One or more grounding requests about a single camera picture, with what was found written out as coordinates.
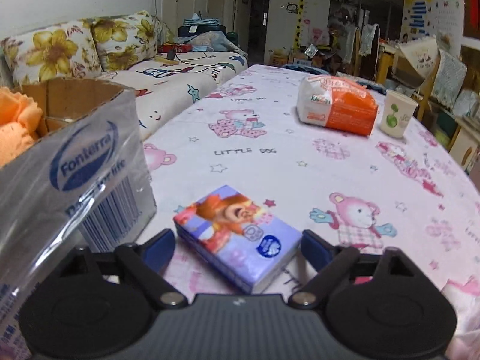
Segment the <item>orange knitted cloth ball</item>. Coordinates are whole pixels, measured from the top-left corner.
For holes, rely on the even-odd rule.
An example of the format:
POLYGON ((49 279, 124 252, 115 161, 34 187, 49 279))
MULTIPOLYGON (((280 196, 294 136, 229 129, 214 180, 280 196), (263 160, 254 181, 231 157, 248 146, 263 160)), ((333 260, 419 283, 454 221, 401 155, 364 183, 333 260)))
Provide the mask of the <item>orange knitted cloth ball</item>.
POLYGON ((1 87, 2 167, 34 145, 42 115, 42 109, 32 97, 1 87))

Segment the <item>blue pocket tissue pack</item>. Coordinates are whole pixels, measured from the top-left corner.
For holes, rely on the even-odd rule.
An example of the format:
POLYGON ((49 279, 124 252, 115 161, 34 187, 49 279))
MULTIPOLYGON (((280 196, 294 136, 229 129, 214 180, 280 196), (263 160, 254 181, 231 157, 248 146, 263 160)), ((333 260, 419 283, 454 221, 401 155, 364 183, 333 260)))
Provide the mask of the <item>blue pocket tissue pack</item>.
POLYGON ((302 234, 228 185, 173 217, 177 235, 237 289, 260 294, 295 256, 302 234))

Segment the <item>pink cartoon tablecloth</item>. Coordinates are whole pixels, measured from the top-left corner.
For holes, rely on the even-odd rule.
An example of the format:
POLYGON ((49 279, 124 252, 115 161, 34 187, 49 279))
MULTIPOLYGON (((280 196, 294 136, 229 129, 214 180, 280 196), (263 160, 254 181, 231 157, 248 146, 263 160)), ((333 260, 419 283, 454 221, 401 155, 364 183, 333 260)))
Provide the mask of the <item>pink cartoon tablecloth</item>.
POLYGON ((304 75, 254 66, 144 145, 157 212, 143 236, 229 185, 298 230, 366 253, 404 250, 458 315, 452 359, 479 357, 479 192, 420 123, 394 139, 299 121, 304 75))

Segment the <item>cardboard box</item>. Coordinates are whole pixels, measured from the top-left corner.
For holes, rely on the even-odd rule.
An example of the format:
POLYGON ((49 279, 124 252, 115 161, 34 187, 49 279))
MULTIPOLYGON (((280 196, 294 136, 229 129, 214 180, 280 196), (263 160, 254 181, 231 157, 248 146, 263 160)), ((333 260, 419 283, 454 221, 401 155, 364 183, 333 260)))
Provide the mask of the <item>cardboard box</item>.
POLYGON ((1 169, 1 357, 27 359, 25 299, 75 246, 133 242, 156 212, 132 88, 56 78, 20 88, 38 141, 1 169))

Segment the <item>orange white tissue pack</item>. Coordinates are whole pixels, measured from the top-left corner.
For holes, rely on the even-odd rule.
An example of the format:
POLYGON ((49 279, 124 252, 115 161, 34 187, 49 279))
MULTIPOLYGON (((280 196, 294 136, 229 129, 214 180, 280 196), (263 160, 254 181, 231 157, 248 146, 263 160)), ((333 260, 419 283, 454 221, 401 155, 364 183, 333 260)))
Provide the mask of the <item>orange white tissue pack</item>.
POLYGON ((364 86, 327 75, 301 81, 296 108, 305 124, 364 137, 371 134, 378 112, 377 102, 364 86))

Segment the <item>white paper cup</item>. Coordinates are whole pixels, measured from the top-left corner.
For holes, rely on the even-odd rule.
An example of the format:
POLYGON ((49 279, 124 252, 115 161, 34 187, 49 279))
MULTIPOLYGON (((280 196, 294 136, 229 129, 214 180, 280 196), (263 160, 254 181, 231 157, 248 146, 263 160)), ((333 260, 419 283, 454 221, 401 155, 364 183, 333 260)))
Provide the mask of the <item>white paper cup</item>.
POLYGON ((394 138, 402 138, 418 103, 394 90, 386 92, 380 130, 394 138))

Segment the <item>sofa with cartoon cover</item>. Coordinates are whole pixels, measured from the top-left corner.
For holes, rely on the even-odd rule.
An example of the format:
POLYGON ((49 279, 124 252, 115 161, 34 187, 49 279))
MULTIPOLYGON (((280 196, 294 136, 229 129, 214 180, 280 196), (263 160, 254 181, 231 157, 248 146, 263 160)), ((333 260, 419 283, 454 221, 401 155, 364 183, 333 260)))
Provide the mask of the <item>sofa with cartoon cover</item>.
MULTIPOLYGON (((158 48, 171 33, 159 22, 158 48)), ((140 135, 147 139, 160 127, 202 98, 216 91, 225 82, 247 69, 247 56, 223 33, 199 36, 202 45, 176 53, 172 59, 157 54, 128 70, 103 72, 95 78, 130 87, 136 92, 140 135)), ((1 47, 1 82, 15 85, 1 47)))

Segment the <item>wooden chair with covers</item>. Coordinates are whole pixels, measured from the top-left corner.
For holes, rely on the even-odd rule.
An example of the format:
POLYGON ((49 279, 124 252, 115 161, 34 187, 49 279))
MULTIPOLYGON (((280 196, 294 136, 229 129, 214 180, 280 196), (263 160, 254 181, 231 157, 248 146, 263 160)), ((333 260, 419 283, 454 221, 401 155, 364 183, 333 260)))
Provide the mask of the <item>wooden chair with covers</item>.
POLYGON ((383 55, 392 55, 392 76, 412 91, 418 103, 416 118, 422 121, 431 102, 448 111, 454 108, 463 86, 467 66, 446 50, 436 37, 398 43, 382 44, 383 55))

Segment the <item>floral sofa cushion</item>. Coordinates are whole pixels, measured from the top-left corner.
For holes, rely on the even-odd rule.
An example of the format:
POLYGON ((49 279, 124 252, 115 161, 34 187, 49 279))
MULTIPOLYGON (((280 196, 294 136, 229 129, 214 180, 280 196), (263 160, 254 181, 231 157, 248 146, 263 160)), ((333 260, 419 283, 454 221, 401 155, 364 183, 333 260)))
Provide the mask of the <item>floral sofa cushion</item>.
POLYGON ((91 31, 105 72, 128 70, 157 54, 159 22, 146 10, 96 18, 91 31))
POLYGON ((1 48, 17 86, 103 72, 90 24, 83 19, 6 37, 1 48))

